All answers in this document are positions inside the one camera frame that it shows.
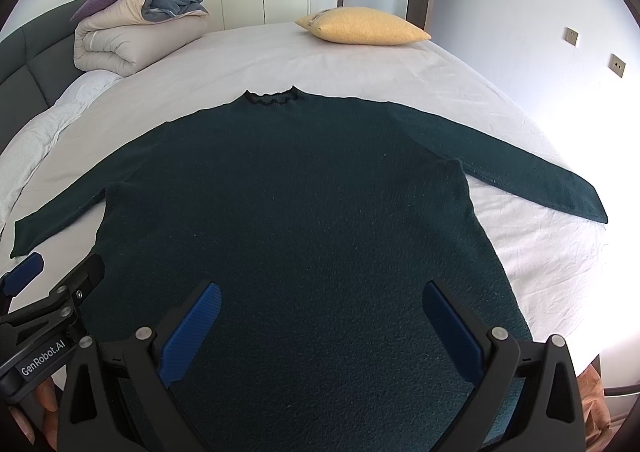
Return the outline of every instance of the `human hand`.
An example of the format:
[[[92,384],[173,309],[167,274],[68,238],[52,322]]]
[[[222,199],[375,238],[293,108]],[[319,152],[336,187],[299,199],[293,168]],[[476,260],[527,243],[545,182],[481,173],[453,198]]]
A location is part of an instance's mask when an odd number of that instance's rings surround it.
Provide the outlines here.
[[[49,446],[53,448],[53,450],[58,450],[58,401],[56,400],[56,391],[53,379],[48,378],[36,387],[33,392],[36,400],[45,410],[42,433],[47,439]],[[20,409],[15,407],[9,407],[9,412],[14,416],[15,422],[18,424],[24,435],[33,444],[35,441],[35,433],[27,417],[20,411]]]

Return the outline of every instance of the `sweater sleeve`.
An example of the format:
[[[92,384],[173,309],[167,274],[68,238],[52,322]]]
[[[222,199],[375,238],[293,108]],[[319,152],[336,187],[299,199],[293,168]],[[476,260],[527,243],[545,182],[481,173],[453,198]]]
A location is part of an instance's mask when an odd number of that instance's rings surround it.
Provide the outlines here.
[[[415,142],[459,160],[466,174],[539,205],[607,223],[598,193],[577,174],[472,127],[407,106],[386,106]]]
[[[161,124],[131,140],[83,174],[36,212],[15,222],[11,257],[26,255],[37,245],[71,225],[104,199],[107,186],[126,181],[148,160],[164,138],[169,124]]]

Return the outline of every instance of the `beige comforter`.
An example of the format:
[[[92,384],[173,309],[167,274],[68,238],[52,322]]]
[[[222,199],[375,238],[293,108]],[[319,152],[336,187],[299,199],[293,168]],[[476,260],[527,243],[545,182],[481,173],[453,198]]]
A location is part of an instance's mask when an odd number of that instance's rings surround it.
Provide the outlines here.
[[[109,70],[129,76],[143,70],[207,29],[208,13],[187,12],[153,23],[142,17],[145,0],[118,0],[76,27],[74,63],[83,71]]]

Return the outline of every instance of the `metal screw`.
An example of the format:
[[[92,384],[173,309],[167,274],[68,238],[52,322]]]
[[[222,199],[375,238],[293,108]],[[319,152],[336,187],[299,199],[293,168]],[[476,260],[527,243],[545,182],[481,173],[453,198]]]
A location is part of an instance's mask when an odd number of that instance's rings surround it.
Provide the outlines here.
[[[554,346],[562,347],[566,344],[566,340],[561,335],[553,335],[551,337],[551,342],[553,342]]]
[[[151,331],[150,327],[142,326],[136,331],[136,338],[138,340],[146,340],[152,335],[153,331]]]
[[[86,337],[82,337],[80,339],[80,347],[82,349],[87,349],[87,347],[91,347],[91,344],[94,343],[94,339],[92,339],[89,335]]]
[[[507,340],[509,337],[509,332],[500,326],[496,326],[491,330],[491,334],[494,336],[496,340]]]

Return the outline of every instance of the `folded quilt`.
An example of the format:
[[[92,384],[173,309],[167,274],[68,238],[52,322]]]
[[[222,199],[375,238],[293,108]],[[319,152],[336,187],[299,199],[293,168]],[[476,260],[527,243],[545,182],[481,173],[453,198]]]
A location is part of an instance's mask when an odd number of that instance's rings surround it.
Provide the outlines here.
[[[117,0],[76,27],[74,63],[129,76],[201,37],[202,0]]]

